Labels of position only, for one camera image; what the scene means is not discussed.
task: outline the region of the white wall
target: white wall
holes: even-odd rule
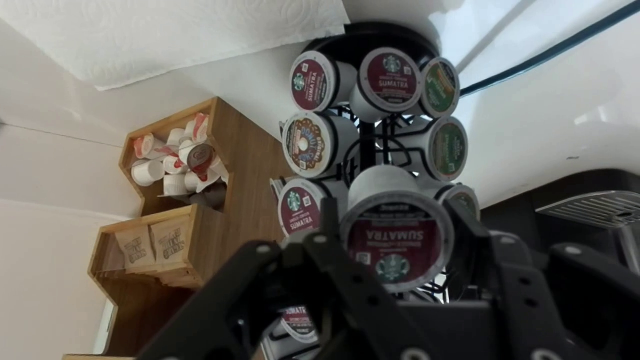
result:
[[[117,157],[116,147],[0,126],[0,199],[133,217]]]
[[[9,124],[120,145],[122,129],[98,124],[86,110],[82,95],[93,95],[25,39],[0,23],[0,119]]]
[[[114,220],[0,201],[0,359],[93,353],[106,299],[86,268],[95,229]]]

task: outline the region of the wooden shelf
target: wooden shelf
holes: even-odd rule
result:
[[[131,147],[138,136],[156,134],[158,139],[164,139],[172,129],[185,126],[197,112],[207,114],[207,143],[216,148],[230,175],[221,212],[160,199],[162,184],[140,189],[130,178],[130,167],[135,160]],[[209,264],[209,268],[202,273],[202,280],[207,280],[207,276],[214,274],[243,242],[282,241],[284,235],[277,224],[275,197],[268,181],[292,175],[282,158],[280,143],[220,99],[200,103],[130,132],[120,157],[120,170],[135,189],[142,203],[140,212],[143,217],[103,226],[98,236],[90,276],[117,306],[116,324],[103,356],[138,354],[191,297],[191,290],[162,286],[160,280],[151,276],[102,273],[98,264],[103,262],[102,256],[107,252],[107,247],[114,247],[114,242],[107,241],[110,235],[122,226],[191,217],[191,236],[209,241],[203,242],[207,248],[190,255],[195,264]]]

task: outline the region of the coffee pod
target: coffee pod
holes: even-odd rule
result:
[[[455,67],[445,58],[432,58],[422,68],[423,90],[418,112],[429,119],[445,119],[454,114],[459,100],[459,79]]]
[[[287,336],[302,345],[317,342],[317,332],[304,306],[292,306],[282,312],[280,327]]]
[[[162,181],[162,195],[164,197],[184,197],[188,195],[184,186],[184,175],[168,175]]]
[[[131,167],[131,181],[138,186],[150,186],[162,178],[162,162],[160,160],[138,160]]]
[[[356,126],[339,117],[302,112],[282,126],[282,155],[302,178],[334,175],[348,147],[357,140]]]
[[[209,145],[191,145],[181,143],[177,158],[185,164],[185,169],[205,181],[205,173],[216,158],[216,153]]]
[[[209,173],[217,177],[221,182],[228,182],[228,170],[220,157],[216,157],[214,162],[209,164]]]
[[[463,184],[439,184],[426,189],[426,195],[432,197],[438,205],[445,201],[457,203],[468,214],[479,220],[479,203],[471,189]]]
[[[329,56],[302,53],[290,71],[290,93],[298,108],[323,112],[332,104],[348,103],[356,84],[356,68]]]
[[[185,164],[177,157],[164,157],[162,170],[165,175],[181,175],[185,170]]]
[[[393,140],[409,157],[409,167],[406,169],[419,173],[419,184],[429,184],[429,181],[449,182],[463,170],[468,139],[462,122],[451,117],[433,122],[418,119],[414,126],[398,130]]]
[[[310,182],[306,178],[287,181],[277,192],[277,222],[285,236],[320,229],[321,199],[337,201],[337,217],[345,211],[344,182]]]
[[[172,151],[151,134],[140,136],[133,140],[135,158],[164,158],[172,155]]]
[[[433,280],[454,247],[445,211],[396,167],[368,169],[352,182],[339,236],[348,255],[390,292]]]
[[[302,335],[290,336],[287,331],[282,329],[282,319],[274,321],[261,335],[259,353],[264,360],[312,360],[321,351],[320,338],[316,342],[307,342],[312,332],[306,332],[299,327]]]
[[[172,151],[177,151],[180,145],[185,140],[185,132],[184,129],[172,129],[165,136],[165,147],[169,147]]]
[[[194,175],[194,173],[185,173],[185,175],[184,175],[184,189],[185,189],[188,192],[195,192],[195,190],[197,190],[197,184],[200,184],[197,175]]]
[[[207,117],[203,112],[197,112],[194,117],[194,121],[185,122],[184,132],[195,145],[205,143],[207,140]]]
[[[360,64],[350,106],[360,121],[376,122],[392,112],[408,112],[419,95],[422,76],[415,62],[398,49],[376,49]]]
[[[195,175],[195,177],[197,177],[195,192],[202,192],[203,189],[207,189],[209,184],[220,181],[220,175],[214,173],[211,169],[207,169],[205,173]]]

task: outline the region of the small wooden box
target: small wooden box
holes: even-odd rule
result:
[[[168,220],[185,220],[185,259],[177,289],[162,284],[150,274],[131,274],[123,268],[123,255],[116,232],[154,226]],[[205,206],[181,206],[128,222],[100,229],[90,262],[91,280],[117,309],[107,341],[107,356],[131,356],[181,309],[181,305],[221,267],[221,214]]]
[[[126,181],[140,195],[140,199],[142,199],[142,214],[162,212],[162,211],[168,211],[168,208],[180,208],[180,206],[184,206],[184,203],[180,203],[176,199],[164,199],[162,197],[162,181],[154,182],[151,186],[138,186],[133,182],[130,170],[131,170],[131,164],[138,160],[135,155],[133,155],[135,139],[145,136],[145,134],[154,134],[156,139],[165,140],[169,130],[184,129],[190,121],[194,121],[195,114],[202,112],[202,114],[207,117],[207,121],[205,121],[205,145],[211,145],[216,148],[216,140],[211,136],[211,129],[214,129],[214,122],[220,121],[220,114],[216,112],[216,104],[217,103],[220,100],[216,100],[216,99],[200,103],[200,104],[190,106],[190,108],[185,108],[181,112],[176,112],[176,114],[165,117],[165,119],[162,119],[158,122],[151,122],[151,124],[147,124],[143,129],[138,129],[138,130],[133,130],[133,132],[130,132],[126,136],[117,167],[120,167],[122,175],[126,177]]]

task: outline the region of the starbucks logo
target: starbucks logo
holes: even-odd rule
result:
[[[381,67],[384,67],[384,71],[388,71],[392,74],[400,72],[400,68],[402,68],[400,58],[396,58],[396,56],[385,56],[381,60]]]
[[[390,255],[378,260],[376,274],[384,278],[385,282],[393,282],[402,276],[406,276],[409,271],[409,264],[406,259],[398,255]]]
[[[299,211],[299,195],[298,192],[290,192],[287,199],[285,199],[285,205],[292,212],[298,212]]]
[[[299,72],[296,72],[296,76],[293,76],[293,90],[296,93],[304,90],[304,76]]]

